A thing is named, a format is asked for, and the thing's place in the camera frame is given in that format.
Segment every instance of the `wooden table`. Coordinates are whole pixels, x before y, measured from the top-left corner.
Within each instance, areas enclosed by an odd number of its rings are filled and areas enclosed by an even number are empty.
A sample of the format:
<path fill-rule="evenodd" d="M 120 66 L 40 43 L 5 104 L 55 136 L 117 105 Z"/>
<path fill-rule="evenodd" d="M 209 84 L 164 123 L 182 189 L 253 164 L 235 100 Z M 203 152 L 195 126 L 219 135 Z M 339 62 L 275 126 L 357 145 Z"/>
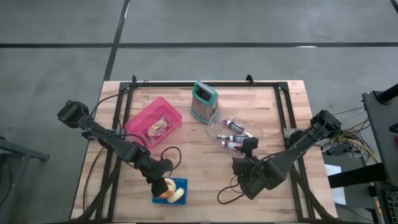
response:
<path fill-rule="evenodd" d="M 307 128 L 312 118 L 304 82 L 288 81 L 290 97 L 298 128 Z M 119 82 L 104 82 L 100 98 L 118 93 Z M 220 94 L 219 103 L 241 119 L 264 130 L 264 136 L 256 150 L 256 155 L 284 150 L 275 91 L 268 87 L 216 87 Z M 160 94 L 182 114 L 183 123 L 161 144 L 152 150 L 152 157 L 159 159 L 160 153 L 169 146 L 177 146 L 182 152 L 182 163 L 172 177 L 188 179 L 187 204 L 185 206 L 158 205 L 152 203 L 150 185 L 141 173 L 127 164 L 122 164 L 114 222 L 293 222 L 297 221 L 290 181 L 286 180 L 274 190 L 264 189 L 254 200 L 246 197 L 229 204 L 220 205 L 216 196 L 223 187 L 229 185 L 233 176 L 231 154 L 224 152 L 212 143 L 205 132 L 206 124 L 199 122 L 189 112 L 192 99 L 190 87 L 145 87 L 134 90 L 130 118 L 138 114 Z M 96 121 L 105 128 L 111 128 L 117 98 L 102 103 Z M 120 119 L 123 120 L 124 105 Z M 285 112 L 287 126 L 289 118 Z M 80 183 L 73 206 L 72 217 L 82 213 L 83 188 L 88 170 L 100 151 L 101 146 L 89 143 Z M 102 152 L 90 178 L 86 193 L 86 206 L 97 194 L 102 178 L 106 150 Z M 177 152 L 170 150 L 165 156 L 178 161 Z M 326 176 L 325 165 L 319 148 L 314 147 L 304 156 L 310 188 L 328 212 L 336 217 L 336 210 Z M 232 191 L 224 191 L 221 200 L 237 196 Z"/>

